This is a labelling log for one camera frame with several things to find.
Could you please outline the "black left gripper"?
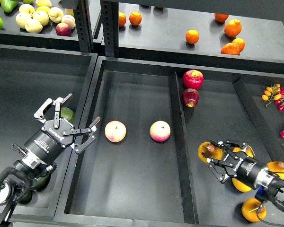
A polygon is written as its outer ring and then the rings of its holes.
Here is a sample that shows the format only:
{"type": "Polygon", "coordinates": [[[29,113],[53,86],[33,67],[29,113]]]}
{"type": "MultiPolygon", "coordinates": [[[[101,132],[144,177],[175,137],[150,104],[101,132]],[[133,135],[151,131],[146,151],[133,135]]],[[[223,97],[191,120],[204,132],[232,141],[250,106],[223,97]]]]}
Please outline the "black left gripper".
{"type": "Polygon", "coordinates": [[[74,129],[73,124],[61,117],[61,108],[71,96],[72,93],[65,98],[59,97],[55,100],[48,98],[34,113],[34,118],[44,123],[43,129],[37,131],[25,143],[25,147],[42,163],[52,163],[67,147],[71,147],[76,154],[81,154],[96,139],[96,125],[101,120],[99,116],[84,129],[74,129]],[[51,106],[55,107],[54,118],[47,121],[45,113],[51,106]],[[88,136],[86,141],[82,144],[75,143],[75,138],[82,135],[88,136]]]}

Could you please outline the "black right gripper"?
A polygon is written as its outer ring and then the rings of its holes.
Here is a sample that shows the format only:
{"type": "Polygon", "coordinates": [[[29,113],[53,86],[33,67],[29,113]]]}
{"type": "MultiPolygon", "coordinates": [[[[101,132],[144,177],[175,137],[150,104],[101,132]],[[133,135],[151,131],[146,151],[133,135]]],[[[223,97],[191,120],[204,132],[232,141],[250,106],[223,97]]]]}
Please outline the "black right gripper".
{"type": "Polygon", "coordinates": [[[231,177],[252,189],[257,189],[260,186],[267,187],[269,185],[268,166],[247,156],[243,151],[233,152],[232,149],[239,147],[238,144],[227,141],[214,142],[212,140],[210,140],[210,143],[226,152],[226,156],[221,160],[214,159],[204,152],[202,153],[202,156],[206,158],[206,162],[209,164],[208,168],[220,183],[225,183],[231,177]],[[222,168],[224,172],[218,172],[216,167],[222,168]]]}

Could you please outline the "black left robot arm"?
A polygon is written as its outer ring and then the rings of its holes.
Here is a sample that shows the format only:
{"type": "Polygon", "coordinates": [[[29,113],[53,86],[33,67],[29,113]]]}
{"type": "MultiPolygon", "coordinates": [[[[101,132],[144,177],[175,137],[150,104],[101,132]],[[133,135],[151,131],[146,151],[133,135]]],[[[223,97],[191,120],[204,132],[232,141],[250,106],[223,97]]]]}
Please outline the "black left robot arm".
{"type": "Polygon", "coordinates": [[[52,174],[56,169],[56,158],[68,147],[76,154],[81,154],[95,139],[96,125],[101,118],[97,117],[87,128],[77,129],[66,118],[61,116],[62,105],[72,96],[48,98],[34,113],[34,118],[43,123],[21,148],[13,144],[13,149],[23,157],[13,167],[7,167],[0,173],[0,227],[10,227],[9,221],[18,203],[31,195],[37,180],[52,174]]]}

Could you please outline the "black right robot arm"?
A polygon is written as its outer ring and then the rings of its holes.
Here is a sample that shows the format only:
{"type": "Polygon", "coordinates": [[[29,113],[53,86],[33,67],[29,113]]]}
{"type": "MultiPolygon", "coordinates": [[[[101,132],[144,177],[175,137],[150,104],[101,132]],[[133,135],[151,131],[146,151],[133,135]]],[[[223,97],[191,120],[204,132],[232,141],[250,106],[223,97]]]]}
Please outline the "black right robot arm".
{"type": "Polygon", "coordinates": [[[277,223],[265,221],[263,213],[268,201],[284,212],[282,171],[272,171],[267,164],[256,160],[252,148],[246,143],[240,145],[228,140],[204,142],[198,148],[198,156],[208,164],[220,183],[230,178],[257,191],[253,200],[245,201],[242,205],[243,216],[252,213],[256,221],[278,226],[277,223]]]}

